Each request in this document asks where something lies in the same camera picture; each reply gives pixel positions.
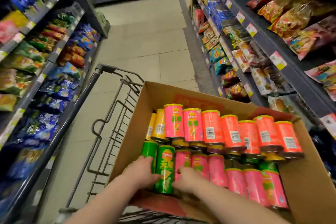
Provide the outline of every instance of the right hand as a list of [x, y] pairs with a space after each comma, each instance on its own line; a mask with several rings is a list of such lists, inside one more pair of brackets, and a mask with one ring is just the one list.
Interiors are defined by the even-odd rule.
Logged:
[[172, 186], [182, 192], [194, 194], [196, 187], [206, 181], [199, 172], [191, 167], [180, 167], [178, 172], [181, 174], [180, 180], [173, 182]]

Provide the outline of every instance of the hand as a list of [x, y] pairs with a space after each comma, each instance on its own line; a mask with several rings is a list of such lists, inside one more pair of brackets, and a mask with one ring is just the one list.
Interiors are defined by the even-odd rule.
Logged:
[[181, 174], [180, 180], [173, 182], [172, 186], [182, 192], [194, 194], [197, 186], [206, 181], [199, 172], [191, 167], [180, 167], [177, 172]]
[[159, 174], [152, 174], [152, 161], [152, 157], [140, 156], [125, 168], [122, 175], [134, 183], [136, 190], [147, 188], [161, 177]]

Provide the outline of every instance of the snack box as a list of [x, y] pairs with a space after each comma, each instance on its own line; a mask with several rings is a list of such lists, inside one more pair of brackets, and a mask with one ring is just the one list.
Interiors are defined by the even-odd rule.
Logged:
[[[336, 189], [300, 117], [156, 82], [145, 82], [142, 88], [108, 183], [140, 156], [153, 110], [170, 103], [183, 104], [183, 108], [196, 107], [202, 111], [219, 110], [221, 116], [234, 114], [239, 120], [252, 120], [264, 114], [274, 117], [275, 121], [292, 122], [305, 158], [279, 165], [291, 212], [277, 213], [292, 223], [335, 223]], [[199, 200], [182, 193], [175, 196], [141, 190], [132, 198], [130, 205], [220, 223]]]

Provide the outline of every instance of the barcode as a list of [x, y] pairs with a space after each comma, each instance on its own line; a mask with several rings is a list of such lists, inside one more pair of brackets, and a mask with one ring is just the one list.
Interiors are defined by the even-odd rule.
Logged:
[[248, 150], [250, 150], [250, 138], [248, 137], [244, 137], [244, 141], [245, 141], [245, 145], [247, 147]]
[[152, 128], [152, 127], [148, 127], [148, 131], [147, 131], [147, 137], [151, 137], [152, 130], [153, 130], [153, 128]]
[[287, 149], [297, 149], [296, 143], [293, 137], [284, 137], [285, 145]]
[[230, 134], [231, 134], [231, 139], [232, 139], [233, 143], [241, 143], [242, 142], [241, 139], [240, 139], [238, 131], [230, 131]]
[[158, 135], [162, 135], [164, 128], [165, 128], [164, 124], [157, 124], [155, 133], [158, 134]]
[[267, 143], [271, 141], [271, 137], [268, 131], [260, 132], [260, 137], [263, 143]]
[[215, 139], [215, 129], [213, 127], [205, 128], [207, 139]]

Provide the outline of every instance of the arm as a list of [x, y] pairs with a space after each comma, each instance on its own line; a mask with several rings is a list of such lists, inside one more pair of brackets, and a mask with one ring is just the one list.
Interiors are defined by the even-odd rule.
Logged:
[[65, 224], [112, 224], [119, 220], [134, 193], [161, 176], [151, 173], [152, 157], [140, 156]]
[[289, 224], [286, 220], [228, 189], [205, 180], [190, 167], [181, 167], [181, 178], [173, 187], [193, 193], [202, 200], [221, 223], [226, 224]]

